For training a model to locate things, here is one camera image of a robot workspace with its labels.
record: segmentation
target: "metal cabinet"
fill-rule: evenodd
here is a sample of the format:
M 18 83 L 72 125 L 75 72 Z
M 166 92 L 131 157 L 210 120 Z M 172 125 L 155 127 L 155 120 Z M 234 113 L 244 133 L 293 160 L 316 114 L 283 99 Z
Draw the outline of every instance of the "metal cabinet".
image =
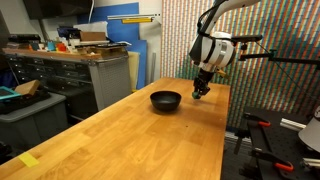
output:
M 19 84 L 34 79 L 67 97 L 67 113 L 85 119 L 131 93 L 127 51 L 97 60 L 7 54 Z

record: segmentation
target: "wall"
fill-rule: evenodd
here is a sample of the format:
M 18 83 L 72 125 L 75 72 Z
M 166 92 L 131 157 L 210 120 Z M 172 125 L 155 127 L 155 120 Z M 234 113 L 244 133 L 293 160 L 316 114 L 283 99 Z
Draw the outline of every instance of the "wall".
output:
M 22 0 L 2 0 L 0 9 L 11 34 L 39 34 L 42 37 L 40 26 L 37 20 L 30 20 Z M 59 25 L 73 25 L 77 22 L 76 17 L 45 19 L 43 24 L 50 39 L 58 36 Z
M 96 0 L 95 7 L 132 2 L 139 2 L 140 14 L 162 12 L 161 0 Z M 42 36 L 38 21 L 29 20 L 22 0 L 1 0 L 0 10 L 3 13 L 10 33 L 36 33 Z M 59 25 L 73 25 L 77 23 L 77 20 L 76 17 L 53 18 L 45 19 L 43 23 L 50 39 L 55 39 L 58 36 L 56 29 Z M 157 54 L 154 73 L 155 80 L 160 77 L 161 25 L 157 22 L 140 24 L 140 39 L 147 40 L 148 42 L 147 82 L 150 82 L 149 77 L 151 74 L 153 52 Z
M 161 76 L 193 79 L 197 75 L 198 67 L 192 65 L 188 49 L 197 35 L 199 16 L 213 2 L 163 0 Z M 319 0 L 261 1 L 224 13 L 213 31 L 233 35 L 261 34 L 264 38 L 259 43 L 267 49 L 277 49 L 276 57 L 318 59 L 319 6 Z M 230 127 L 240 126 L 245 106 L 302 115 L 313 113 L 320 102 L 320 71 L 316 66 L 275 63 L 262 58 L 241 62 L 237 61 L 239 49 L 238 45 L 235 61 L 223 68 L 230 80 L 217 75 L 213 78 L 215 83 L 231 85 Z M 264 53 L 264 50 L 255 43 L 248 43 L 246 53 Z
M 124 3 L 139 2 L 140 14 L 162 13 L 162 0 L 96 0 L 95 7 L 111 6 Z M 156 53 L 156 66 L 154 79 L 160 78 L 160 49 L 161 49 L 161 25 L 154 21 L 152 23 L 140 24 L 140 39 L 147 40 L 147 82 L 149 83 L 151 75 L 152 53 Z

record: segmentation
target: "black bowl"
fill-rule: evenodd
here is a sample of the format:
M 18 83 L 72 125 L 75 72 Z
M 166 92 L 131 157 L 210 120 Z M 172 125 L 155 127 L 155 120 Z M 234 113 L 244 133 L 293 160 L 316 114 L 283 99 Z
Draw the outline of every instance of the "black bowl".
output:
M 173 91 L 157 91 L 150 96 L 153 107 L 160 111 L 174 111 L 180 104 L 181 95 Z

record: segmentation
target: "cable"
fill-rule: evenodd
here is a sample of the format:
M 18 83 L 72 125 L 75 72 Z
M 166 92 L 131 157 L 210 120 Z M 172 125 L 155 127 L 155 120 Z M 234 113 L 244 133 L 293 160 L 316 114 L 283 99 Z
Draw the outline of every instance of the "cable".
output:
M 265 49 L 260 43 L 256 42 L 262 49 L 264 49 L 267 53 L 270 53 L 267 49 Z M 315 96 L 312 96 L 311 93 L 308 93 L 306 90 L 304 90 L 281 66 L 280 64 L 278 64 L 276 61 L 273 61 L 280 69 L 281 71 L 293 82 L 293 84 L 300 89 L 300 91 L 302 91 L 304 94 L 306 94 L 309 98 L 315 100 L 315 101 L 319 101 L 320 99 L 318 99 Z
M 208 9 L 206 12 L 204 12 L 203 14 L 201 14 L 201 16 L 200 16 L 199 19 L 198 19 L 198 23 L 197 23 L 198 31 L 200 31 L 200 29 L 201 29 L 201 27 L 202 27 L 201 21 L 202 21 L 202 19 L 204 18 L 204 16 L 207 15 L 210 11 L 212 11 L 212 9 L 220 6 L 220 5 L 221 5 L 222 3 L 224 3 L 225 1 L 226 1 L 226 0 L 221 1 L 219 4 L 216 4 L 216 5 L 212 6 L 212 7 L 211 7 L 210 9 Z
M 47 31 L 46 31 L 46 28 L 43 25 L 43 20 L 42 19 L 38 19 L 38 22 L 39 22 L 39 26 L 40 26 L 44 41 L 49 41 L 49 35 L 48 35 Z
M 47 36 L 48 41 L 50 41 L 49 34 L 47 33 L 47 31 L 44 31 L 44 32 L 46 33 L 46 36 Z
M 91 15 L 92 15 L 92 11 L 93 11 L 93 6 L 94 6 L 94 0 L 92 0 L 92 5 L 91 5 L 91 9 L 90 9 L 88 24 L 90 24 L 90 21 L 91 21 Z

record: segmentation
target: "storage bin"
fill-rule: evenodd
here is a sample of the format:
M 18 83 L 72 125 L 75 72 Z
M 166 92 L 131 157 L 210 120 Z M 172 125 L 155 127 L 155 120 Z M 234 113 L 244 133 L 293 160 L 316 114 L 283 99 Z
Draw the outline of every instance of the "storage bin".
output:
M 67 129 L 66 97 L 50 95 L 31 106 L 0 115 L 0 141 L 28 150 Z

